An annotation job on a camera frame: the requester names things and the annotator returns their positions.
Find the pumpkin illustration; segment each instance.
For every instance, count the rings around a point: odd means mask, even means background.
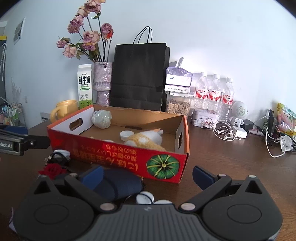
[[[175,176],[180,167],[179,161],[171,155],[156,155],[146,163],[147,171],[158,179],[169,179]]]

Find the wall socket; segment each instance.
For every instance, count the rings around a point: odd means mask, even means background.
[[[42,122],[50,119],[50,114],[48,114],[48,113],[40,112],[40,116],[41,116]]]

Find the brown table surface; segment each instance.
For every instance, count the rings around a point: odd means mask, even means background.
[[[29,134],[47,135],[43,122],[29,130]],[[245,179],[253,174],[260,178],[283,215],[278,241],[296,240],[296,153],[271,158],[265,142],[259,136],[248,134],[246,139],[227,142],[218,139],[211,130],[189,126],[190,158],[180,184],[145,179],[147,191],[155,200],[168,199],[176,206],[188,200],[200,188],[192,180],[192,169],[200,165],[214,174],[225,173],[233,179]],[[44,165],[44,158],[52,152],[28,150],[24,156],[0,154],[0,240],[18,240],[8,228],[11,207],[16,208]],[[280,148],[271,150],[274,155]],[[75,168],[86,170],[88,164],[73,161]]]

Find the white speaker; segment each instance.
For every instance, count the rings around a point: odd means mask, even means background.
[[[238,126],[240,127],[241,125],[244,124],[243,120],[247,114],[248,114],[248,109],[247,106],[244,102],[237,101],[232,105],[231,109],[232,117],[230,117],[231,124],[233,126]]]

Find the yellow mug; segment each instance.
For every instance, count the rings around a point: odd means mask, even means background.
[[[61,119],[68,114],[71,114],[78,110],[77,100],[64,100],[57,103],[57,107],[54,108],[50,113],[50,121],[54,123],[57,119]]]

